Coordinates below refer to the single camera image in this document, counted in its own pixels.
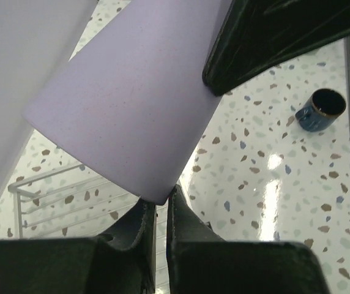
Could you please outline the dark blue glazed mug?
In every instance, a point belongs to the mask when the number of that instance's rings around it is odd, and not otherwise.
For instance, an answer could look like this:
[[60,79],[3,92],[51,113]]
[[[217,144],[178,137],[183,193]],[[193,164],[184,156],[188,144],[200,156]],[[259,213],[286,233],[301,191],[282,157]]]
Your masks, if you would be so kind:
[[320,132],[328,128],[346,110],[344,97],[335,90],[322,88],[315,91],[295,118],[308,132]]

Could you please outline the lilac tumbler cup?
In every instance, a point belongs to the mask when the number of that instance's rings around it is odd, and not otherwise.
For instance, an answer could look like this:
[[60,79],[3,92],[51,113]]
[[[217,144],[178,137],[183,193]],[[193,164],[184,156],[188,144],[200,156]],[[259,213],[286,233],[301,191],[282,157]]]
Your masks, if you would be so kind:
[[25,108],[34,129],[162,205],[220,98],[202,72],[229,1],[132,1]]

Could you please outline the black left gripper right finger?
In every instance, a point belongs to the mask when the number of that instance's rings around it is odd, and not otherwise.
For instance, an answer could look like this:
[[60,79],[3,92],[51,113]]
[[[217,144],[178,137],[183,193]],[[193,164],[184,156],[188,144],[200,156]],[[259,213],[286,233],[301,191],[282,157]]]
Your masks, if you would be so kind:
[[187,205],[168,198],[166,259],[171,293],[329,293],[315,254],[303,243],[225,241]]

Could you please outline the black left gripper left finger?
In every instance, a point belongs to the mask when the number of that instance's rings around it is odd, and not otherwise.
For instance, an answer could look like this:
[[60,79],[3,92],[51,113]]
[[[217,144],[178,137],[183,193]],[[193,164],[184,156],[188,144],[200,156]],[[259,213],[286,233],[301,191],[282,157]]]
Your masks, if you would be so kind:
[[0,293],[154,293],[156,207],[96,236],[0,240]]

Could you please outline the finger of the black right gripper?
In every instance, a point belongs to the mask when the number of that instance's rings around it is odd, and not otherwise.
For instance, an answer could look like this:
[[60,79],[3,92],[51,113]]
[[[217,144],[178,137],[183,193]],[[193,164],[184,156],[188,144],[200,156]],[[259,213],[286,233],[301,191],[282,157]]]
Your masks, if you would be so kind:
[[350,36],[350,1],[231,1],[202,79],[222,96],[265,70]]

